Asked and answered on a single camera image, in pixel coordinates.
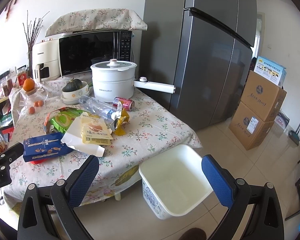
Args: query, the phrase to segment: microwave control panel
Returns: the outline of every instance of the microwave control panel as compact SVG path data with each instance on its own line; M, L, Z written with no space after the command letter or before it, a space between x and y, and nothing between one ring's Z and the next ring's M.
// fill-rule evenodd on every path
M132 31L120 31L119 60L131 61Z

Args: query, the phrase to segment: table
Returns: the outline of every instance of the table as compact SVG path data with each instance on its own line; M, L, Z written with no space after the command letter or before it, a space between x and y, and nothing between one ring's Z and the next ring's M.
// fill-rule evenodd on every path
M91 76L81 74L81 80L91 82ZM47 113L66 106L60 98L61 88L67 79L43 82L48 92L46 105L33 115L22 109L22 92L13 90L10 94L12 117L15 124L10 146L24 139L43 135L42 123ZM110 146L105 146L103 157L99 157L100 168L82 204L93 203L114 196L127 189L139 179L138 165L180 143L194 148L202 147L195 132L165 108L140 90L134 90L132 99L135 108L129 112L130 121L123 125L126 135L113 135ZM87 154L73 151L67 155L51 158L33 165L20 157L10 165L12 183L2 188L5 205L18 212L26 188L31 183L49 186L58 179L66 179L79 168Z

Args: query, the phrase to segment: plate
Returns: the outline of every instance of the plate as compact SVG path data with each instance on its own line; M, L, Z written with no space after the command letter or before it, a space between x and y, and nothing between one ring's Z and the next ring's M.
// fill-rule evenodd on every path
M91 88L89 88L88 92L85 95L89 95L91 93ZM66 105L77 105L79 103L80 97L77 98L71 98L71 99L65 99L63 95L61 94L61 100Z

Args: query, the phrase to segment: shoe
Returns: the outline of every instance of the shoe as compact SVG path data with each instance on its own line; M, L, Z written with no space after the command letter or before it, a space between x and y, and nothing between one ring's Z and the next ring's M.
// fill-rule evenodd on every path
M200 228L191 228L186 231L179 240L207 240L205 231Z

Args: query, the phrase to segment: blue gripper pad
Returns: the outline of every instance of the blue gripper pad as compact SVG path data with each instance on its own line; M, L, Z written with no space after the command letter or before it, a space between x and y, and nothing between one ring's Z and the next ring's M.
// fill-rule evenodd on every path
M230 209L236 193L232 175L226 169L221 168L211 155L202 158L201 167L221 205Z
M90 155L80 169L73 171L69 176L65 191L71 209L81 204L98 171L98 157Z

